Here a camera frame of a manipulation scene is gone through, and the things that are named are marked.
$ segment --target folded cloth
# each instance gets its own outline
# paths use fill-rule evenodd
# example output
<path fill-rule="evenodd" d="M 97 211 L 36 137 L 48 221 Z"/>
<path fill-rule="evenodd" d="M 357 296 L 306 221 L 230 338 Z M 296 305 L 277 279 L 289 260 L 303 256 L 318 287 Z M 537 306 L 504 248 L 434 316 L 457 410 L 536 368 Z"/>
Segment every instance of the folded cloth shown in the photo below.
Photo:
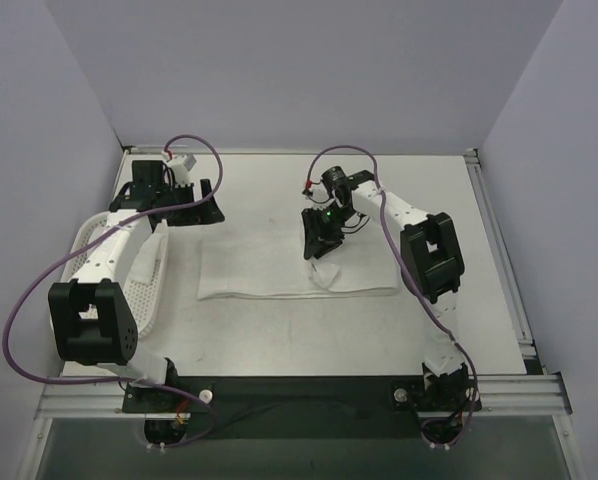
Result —
<path fill-rule="evenodd" d="M 204 240 L 197 297 L 324 298 L 398 291 L 397 268 L 377 225 L 349 235 L 320 260 L 303 259 L 301 235 L 266 232 Z"/>
<path fill-rule="evenodd" d="M 153 233 L 143 243 L 135 257 L 135 261 L 132 263 L 132 267 L 130 267 L 128 280 L 143 283 L 144 285 L 152 283 L 152 274 L 155 271 L 155 263 L 162 237 L 163 235 L 160 233 Z"/>

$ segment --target gray wall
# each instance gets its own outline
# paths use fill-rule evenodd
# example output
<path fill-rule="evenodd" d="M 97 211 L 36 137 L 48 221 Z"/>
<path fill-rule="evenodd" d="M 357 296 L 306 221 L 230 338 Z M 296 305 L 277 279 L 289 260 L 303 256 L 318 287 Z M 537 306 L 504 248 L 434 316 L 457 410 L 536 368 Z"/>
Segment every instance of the gray wall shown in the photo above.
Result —
<path fill-rule="evenodd" d="M 48 0 L 124 144 L 457 153 L 560 0 Z"/>
<path fill-rule="evenodd" d="M 92 90 L 38 0 L 0 0 L 0 339 L 16 297 L 67 251 L 109 198 L 121 150 Z M 47 283 L 15 327 L 17 358 L 56 368 Z M 12 478 L 41 387 L 12 373 L 0 348 L 0 479 Z"/>
<path fill-rule="evenodd" d="M 598 0 L 566 0 L 483 148 L 539 353 L 598 478 Z"/>

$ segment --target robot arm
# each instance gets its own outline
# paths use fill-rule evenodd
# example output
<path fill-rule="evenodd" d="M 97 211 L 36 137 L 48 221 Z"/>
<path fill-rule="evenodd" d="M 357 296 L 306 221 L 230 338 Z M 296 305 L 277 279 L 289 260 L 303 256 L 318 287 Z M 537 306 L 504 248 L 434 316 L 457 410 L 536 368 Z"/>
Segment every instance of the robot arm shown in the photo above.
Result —
<path fill-rule="evenodd" d="M 322 175 L 321 185 L 332 202 L 325 208 L 302 212 L 306 260 L 321 258 L 342 245 L 342 227 L 352 216 L 359 214 L 380 222 L 381 194 L 372 173 L 346 176 L 340 167 L 333 167 Z M 388 233 L 401 246 L 401 256 L 437 318 L 456 332 L 456 295 L 465 267 L 452 220 L 445 213 L 430 215 L 391 192 L 386 192 L 386 197 Z M 448 335 L 429 321 L 424 328 L 425 367 L 436 377 L 464 370 L 463 357 Z"/>
<path fill-rule="evenodd" d="M 192 155 L 176 156 L 168 163 L 132 163 L 132 181 L 110 204 L 106 220 L 105 229 L 117 231 L 97 246 L 68 282 L 53 284 L 48 293 L 57 351 L 63 360 L 96 365 L 155 384 L 174 383 L 176 370 L 172 362 L 138 342 L 136 322 L 122 287 L 139 249 L 160 222 L 165 220 L 174 226 L 211 224 L 222 222 L 223 213 L 213 198 L 194 208 L 118 225 L 141 211 L 193 202 L 188 171 L 194 163 Z M 211 190 L 210 181 L 203 179 L 200 183 L 205 196 Z M 81 316 L 93 310 L 94 318 Z"/>

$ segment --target metal frame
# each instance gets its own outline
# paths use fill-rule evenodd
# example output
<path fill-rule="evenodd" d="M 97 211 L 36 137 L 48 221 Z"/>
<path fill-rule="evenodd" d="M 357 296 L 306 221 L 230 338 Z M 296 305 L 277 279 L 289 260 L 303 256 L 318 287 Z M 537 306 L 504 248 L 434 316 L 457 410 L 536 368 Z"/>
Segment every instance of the metal frame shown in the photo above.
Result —
<path fill-rule="evenodd" d="M 176 148 L 189 152 L 189 148 Z M 158 153 L 157 147 L 131 147 L 124 151 L 121 165 L 129 153 Z M 276 152 L 305 154 L 307 152 Z M 488 197 L 477 151 L 465 157 L 475 198 L 499 273 L 506 302 L 517 332 L 524 359 L 537 360 L 537 352 L 526 317 L 514 272 L 496 216 Z M 583 463 L 572 431 L 572 413 L 566 390 L 559 375 L 492 375 L 480 377 L 483 409 L 478 416 L 551 416 L 572 479 L 585 479 Z M 116 384 L 96 386 L 46 386 L 40 398 L 28 448 L 17 478 L 35 478 L 47 444 L 52 419 L 169 419 L 174 414 L 122 413 L 124 393 Z"/>
<path fill-rule="evenodd" d="M 479 378 L 479 393 L 483 409 L 475 412 L 477 416 L 553 416 L 571 413 L 560 375 L 485 375 Z M 174 413 L 123 413 L 123 399 L 124 392 L 116 383 L 97 386 L 49 385 L 41 395 L 37 418 L 157 420 L 175 417 Z"/>
<path fill-rule="evenodd" d="M 517 281 L 512 269 L 512 264 L 510 263 L 508 250 L 506 249 L 506 244 L 503 235 L 501 234 L 494 208 L 490 201 L 490 197 L 488 196 L 488 190 L 481 173 L 479 157 L 477 157 L 475 153 L 475 155 L 467 155 L 464 158 L 466 160 L 468 175 L 472 182 L 472 189 L 475 192 L 475 199 L 477 200 L 481 218 L 486 229 L 488 243 L 490 243 L 490 249 L 493 253 L 497 273 L 499 273 L 499 279 L 503 285 L 508 310 L 514 321 L 517 339 L 519 340 L 520 345 L 533 345 L 534 342 L 530 324 L 528 323 L 528 317 L 526 317 L 526 311 L 523 307 L 523 302 L 521 301 L 521 294 L 517 287 Z"/>

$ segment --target perforated tray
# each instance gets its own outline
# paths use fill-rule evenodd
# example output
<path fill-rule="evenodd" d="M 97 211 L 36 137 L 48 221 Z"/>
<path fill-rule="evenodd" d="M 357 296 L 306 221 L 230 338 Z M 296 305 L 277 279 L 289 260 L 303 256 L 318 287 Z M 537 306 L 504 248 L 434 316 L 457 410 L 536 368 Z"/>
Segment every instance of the perforated tray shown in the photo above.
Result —
<path fill-rule="evenodd" d="M 90 236 L 93 234 L 95 229 L 97 227 L 105 227 L 106 217 L 107 212 L 102 212 L 86 220 L 86 222 L 77 232 L 77 237 L 75 238 L 70 251 L 74 252 L 78 248 L 87 245 L 88 241 L 90 240 Z M 162 235 L 162 239 L 161 244 L 159 245 L 159 252 L 157 253 L 157 258 L 155 260 L 155 268 L 153 270 L 150 284 L 147 285 L 128 279 L 123 286 L 123 292 L 126 297 L 126 301 L 128 302 L 130 311 L 137 322 L 137 332 L 139 333 L 139 338 L 144 338 L 146 335 L 148 335 L 154 326 L 157 317 L 157 310 L 159 308 L 163 277 L 166 270 L 166 259 L 168 255 L 167 224 L 162 222 L 157 225 L 155 233 L 160 233 Z M 67 282 L 83 266 L 87 258 L 88 254 L 83 253 L 66 263 L 63 274 L 61 275 L 61 281 Z M 94 315 L 95 312 L 82 313 L 84 318 L 89 318 Z"/>

